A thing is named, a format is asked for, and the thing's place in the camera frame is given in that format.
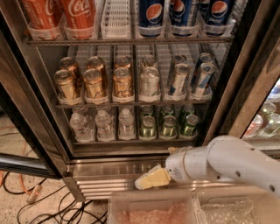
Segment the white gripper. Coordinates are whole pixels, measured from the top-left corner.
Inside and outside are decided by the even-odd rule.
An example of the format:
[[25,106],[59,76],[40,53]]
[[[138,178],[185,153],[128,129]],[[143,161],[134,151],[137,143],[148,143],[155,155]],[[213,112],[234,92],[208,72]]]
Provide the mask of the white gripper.
[[205,146],[175,148],[165,160],[165,169],[157,164],[138,178],[135,186],[138,190],[166,186],[171,178],[182,184],[210,179],[211,169],[207,162],[207,148]]

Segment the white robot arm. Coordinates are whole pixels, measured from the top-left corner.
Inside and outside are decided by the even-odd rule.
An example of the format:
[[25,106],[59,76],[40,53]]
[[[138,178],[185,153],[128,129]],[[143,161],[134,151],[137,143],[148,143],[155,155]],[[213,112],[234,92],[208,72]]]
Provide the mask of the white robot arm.
[[280,162],[233,136],[218,136],[207,146],[170,148],[164,165],[135,181],[139,190],[167,186],[172,180],[235,182],[257,186],[280,197]]

